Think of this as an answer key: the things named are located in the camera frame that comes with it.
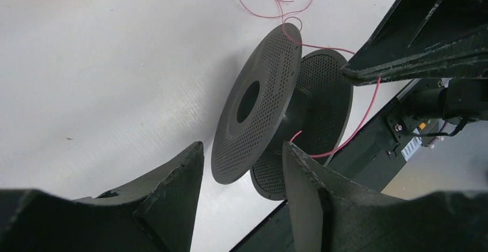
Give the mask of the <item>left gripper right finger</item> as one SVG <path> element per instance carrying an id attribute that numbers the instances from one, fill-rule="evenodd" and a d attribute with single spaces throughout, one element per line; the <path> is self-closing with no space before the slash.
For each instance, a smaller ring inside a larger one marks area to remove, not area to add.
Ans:
<path id="1" fill-rule="evenodd" d="M 357 184 L 291 142 L 283 169 L 296 251 L 487 250 L 485 192 L 404 200 Z"/>

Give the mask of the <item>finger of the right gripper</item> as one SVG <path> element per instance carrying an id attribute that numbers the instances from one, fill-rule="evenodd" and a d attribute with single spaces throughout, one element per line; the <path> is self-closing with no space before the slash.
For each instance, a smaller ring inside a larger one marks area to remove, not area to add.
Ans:
<path id="1" fill-rule="evenodd" d="M 397 60 L 370 64 L 366 61 L 368 56 L 372 54 L 354 56 L 341 67 L 344 78 L 353 85 L 372 85 L 378 78 L 382 82 L 421 78 L 487 79 L 487 26 L 468 30 Z"/>
<path id="2" fill-rule="evenodd" d="M 404 58 L 487 32 L 487 0 L 396 0 L 358 57 Z"/>

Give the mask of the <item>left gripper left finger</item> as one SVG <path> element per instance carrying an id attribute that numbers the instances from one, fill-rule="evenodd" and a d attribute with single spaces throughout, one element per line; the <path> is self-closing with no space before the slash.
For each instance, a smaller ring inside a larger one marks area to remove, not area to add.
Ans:
<path id="1" fill-rule="evenodd" d="M 1 190 L 2 251 L 189 251 L 204 167 L 202 142 L 96 198 Z"/>

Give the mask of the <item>black cable spool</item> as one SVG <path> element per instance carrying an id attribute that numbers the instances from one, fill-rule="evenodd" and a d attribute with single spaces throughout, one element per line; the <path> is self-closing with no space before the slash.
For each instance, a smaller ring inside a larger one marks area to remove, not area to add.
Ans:
<path id="1" fill-rule="evenodd" d="M 303 55 L 301 40 L 296 26 L 280 25 L 244 64 L 213 141 L 211 170 L 218 183 L 249 173 L 262 197 L 284 200 L 284 142 L 320 155 L 320 163 L 338 147 L 352 108 L 353 87 L 340 71 L 346 59 L 333 49 Z"/>

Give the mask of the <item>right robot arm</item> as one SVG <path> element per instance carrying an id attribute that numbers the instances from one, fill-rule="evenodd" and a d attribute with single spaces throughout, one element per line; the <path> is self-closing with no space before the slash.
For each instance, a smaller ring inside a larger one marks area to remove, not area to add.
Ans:
<path id="1" fill-rule="evenodd" d="M 396 0 L 342 72 L 356 86 L 447 78 L 413 97 L 414 113 L 486 120 L 487 0 Z"/>

